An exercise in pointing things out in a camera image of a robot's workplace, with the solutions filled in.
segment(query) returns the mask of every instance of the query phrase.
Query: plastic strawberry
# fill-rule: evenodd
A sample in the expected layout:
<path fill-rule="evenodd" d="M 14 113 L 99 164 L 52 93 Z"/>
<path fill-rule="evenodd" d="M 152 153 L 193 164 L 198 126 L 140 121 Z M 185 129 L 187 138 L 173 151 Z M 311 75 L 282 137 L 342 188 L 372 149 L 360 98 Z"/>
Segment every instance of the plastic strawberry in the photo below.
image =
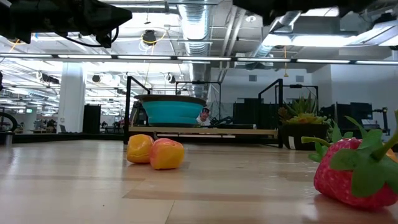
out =
<path fill-rule="evenodd" d="M 398 127 L 398 111 L 395 111 Z M 393 205 L 398 200 L 398 163 L 386 152 L 398 142 L 398 130 L 385 144 L 382 131 L 369 132 L 353 118 L 363 139 L 352 138 L 352 133 L 341 136 L 337 125 L 330 144 L 322 139 L 302 137 L 302 142 L 315 142 L 316 154 L 310 159 L 320 162 L 314 186 L 322 194 L 348 205 L 377 209 Z"/>

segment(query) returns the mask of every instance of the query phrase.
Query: potted plant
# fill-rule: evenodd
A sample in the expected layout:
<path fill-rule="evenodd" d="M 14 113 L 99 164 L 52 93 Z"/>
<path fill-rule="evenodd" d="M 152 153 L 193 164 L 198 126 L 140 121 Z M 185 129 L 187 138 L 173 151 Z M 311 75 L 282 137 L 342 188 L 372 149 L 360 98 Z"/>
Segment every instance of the potted plant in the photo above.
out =
<path fill-rule="evenodd" d="M 313 136 L 327 139 L 330 128 L 330 119 L 326 116 L 317 116 L 316 100 L 301 96 L 293 101 L 291 105 L 285 104 L 279 108 L 279 118 L 282 121 L 280 134 L 284 145 L 288 149 L 315 150 L 314 143 L 301 143 L 301 137 Z"/>

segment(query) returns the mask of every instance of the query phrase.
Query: pillar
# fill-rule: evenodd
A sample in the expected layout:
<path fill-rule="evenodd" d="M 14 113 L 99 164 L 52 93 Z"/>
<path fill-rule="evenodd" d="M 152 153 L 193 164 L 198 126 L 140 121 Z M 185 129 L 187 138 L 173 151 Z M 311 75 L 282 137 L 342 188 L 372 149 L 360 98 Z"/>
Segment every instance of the pillar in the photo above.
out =
<path fill-rule="evenodd" d="M 58 133 L 61 132 L 60 125 L 64 125 L 67 132 L 80 133 L 83 130 L 86 78 L 87 74 L 83 70 L 82 63 L 63 63 Z"/>
<path fill-rule="evenodd" d="M 24 134 L 32 134 L 35 129 L 35 121 L 37 119 L 37 107 L 27 106 L 24 116 Z"/>

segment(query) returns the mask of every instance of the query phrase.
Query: hardwood floor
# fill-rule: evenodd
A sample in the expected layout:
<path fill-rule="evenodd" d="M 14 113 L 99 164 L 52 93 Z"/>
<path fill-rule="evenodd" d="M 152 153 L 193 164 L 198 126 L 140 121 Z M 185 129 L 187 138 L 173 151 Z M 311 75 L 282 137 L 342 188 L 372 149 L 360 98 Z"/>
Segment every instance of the hardwood floor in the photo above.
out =
<path fill-rule="evenodd" d="M 0 148 L 2 223 L 398 223 L 320 195 L 308 152 L 186 144 L 177 170 L 124 159 L 122 142 Z"/>

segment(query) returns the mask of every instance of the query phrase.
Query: large bowl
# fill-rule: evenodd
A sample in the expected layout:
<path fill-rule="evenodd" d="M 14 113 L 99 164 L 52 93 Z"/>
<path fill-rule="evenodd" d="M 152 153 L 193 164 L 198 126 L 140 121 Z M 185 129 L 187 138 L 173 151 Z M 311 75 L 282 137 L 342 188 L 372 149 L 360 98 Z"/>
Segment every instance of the large bowl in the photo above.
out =
<path fill-rule="evenodd" d="M 151 126 L 193 127 L 206 101 L 190 96 L 139 95 Z"/>

